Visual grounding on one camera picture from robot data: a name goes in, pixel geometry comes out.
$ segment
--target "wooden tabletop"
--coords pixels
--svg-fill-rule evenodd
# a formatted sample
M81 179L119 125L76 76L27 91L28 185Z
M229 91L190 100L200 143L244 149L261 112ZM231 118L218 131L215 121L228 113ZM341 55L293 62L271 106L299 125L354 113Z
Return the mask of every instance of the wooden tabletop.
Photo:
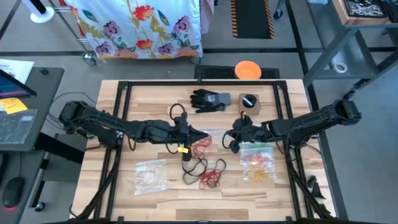
M294 116L310 112L305 89L301 80L286 80ZM97 108L112 112L118 80L102 82ZM224 112L195 114L190 106L193 90L204 88L218 93L230 93L233 104ZM205 156L210 167L217 159L227 163L220 187L200 190L198 183L186 185L182 181L181 154L169 154L164 145L138 144L134 152L129 150L126 140L123 144L118 184L113 206L112 220L124 216L125 220L285 220L294 217L292 196L284 156L274 146L276 179L243 180L243 166L239 164L239 154L233 154L221 145L222 134L231 129L232 123L239 117L238 97L240 93L259 95L261 112L252 116L252 120L277 119L274 93L271 86L134 86L130 101L128 120L162 119L172 122L169 109L174 103L181 103L188 111L188 122L194 128L210 131L213 145L206 150ZM88 147L97 145L96 140ZM316 141L310 144L318 147ZM94 196L98 188L104 149L87 151L81 167L72 211L80 213ZM328 188L325 170L320 154L309 147L302 149L303 163L307 177L315 175L326 200L324 203L335 214L331 194ZM135 165L138 162L156 159L167 161L167 185L164 192L135 196ZM305 216L304 202L298 189L302 214Z

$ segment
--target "floral curtain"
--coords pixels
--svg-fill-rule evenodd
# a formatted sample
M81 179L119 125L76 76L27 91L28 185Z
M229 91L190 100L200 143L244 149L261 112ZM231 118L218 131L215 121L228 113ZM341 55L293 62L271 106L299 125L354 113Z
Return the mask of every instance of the floral curtain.
M201 57L199 0L68 0L99 59Z

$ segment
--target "yellow label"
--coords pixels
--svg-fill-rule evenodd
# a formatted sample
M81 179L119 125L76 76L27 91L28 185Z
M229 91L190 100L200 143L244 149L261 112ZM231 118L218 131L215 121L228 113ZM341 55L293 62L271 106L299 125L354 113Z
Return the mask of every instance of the yellow label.
M188 149L187 149L187 148L184 148L184 147L178 147L178 148L177 148L177 151L178 151L178 152L182 152L182 153L188 153Z
M4 108L7 114L13 114L27 110L25 104L18 98L1 99L0 105Z

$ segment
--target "computer mouse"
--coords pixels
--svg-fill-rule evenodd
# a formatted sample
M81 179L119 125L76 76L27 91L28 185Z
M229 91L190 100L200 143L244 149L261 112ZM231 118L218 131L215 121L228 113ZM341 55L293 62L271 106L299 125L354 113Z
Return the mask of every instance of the computer mouse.
M14 177L6 184L2 193L2 203L6 208L12 208L18 205L21 200L24 184L25 179L22 177Z

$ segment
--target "orange disc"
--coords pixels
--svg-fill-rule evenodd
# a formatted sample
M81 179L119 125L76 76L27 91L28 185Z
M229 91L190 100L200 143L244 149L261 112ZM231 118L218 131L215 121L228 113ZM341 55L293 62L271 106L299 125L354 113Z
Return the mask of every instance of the orange disc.
M257 80L261 77L261 68L251 61L242 61L235 66L235 75L242 80Z

